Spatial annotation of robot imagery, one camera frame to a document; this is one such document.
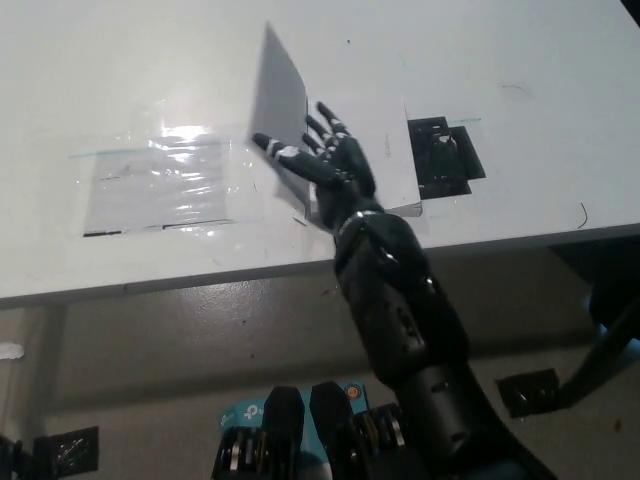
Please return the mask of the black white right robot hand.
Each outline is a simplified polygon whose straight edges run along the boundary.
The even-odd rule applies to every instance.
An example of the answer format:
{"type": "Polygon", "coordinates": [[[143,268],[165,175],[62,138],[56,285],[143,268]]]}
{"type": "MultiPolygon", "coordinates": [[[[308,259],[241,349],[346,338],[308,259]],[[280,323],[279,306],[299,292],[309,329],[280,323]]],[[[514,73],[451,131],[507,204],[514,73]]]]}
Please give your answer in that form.
{"type": "Polygon", "coordinates": [[[325,119],[305,117],[315,133],[302,135],[306,151],[264,133],[252,135],[252,142],[275,165],[315,186],[320,224],[338,232],[356,212],[380,212],[376,183],[366,155],[344,122],[323,102],[316,103],[325,119]]]}

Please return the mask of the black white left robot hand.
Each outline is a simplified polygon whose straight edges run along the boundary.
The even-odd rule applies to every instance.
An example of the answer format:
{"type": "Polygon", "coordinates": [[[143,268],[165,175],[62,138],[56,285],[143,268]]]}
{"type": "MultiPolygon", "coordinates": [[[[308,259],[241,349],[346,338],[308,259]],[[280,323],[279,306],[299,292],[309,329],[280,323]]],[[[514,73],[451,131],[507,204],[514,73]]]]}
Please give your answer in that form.
{"type": "Polygon", "coordinates": [[[0,479],[21,480],[23,478],[23,442],[2,436],[0,440],[0,479]]]}

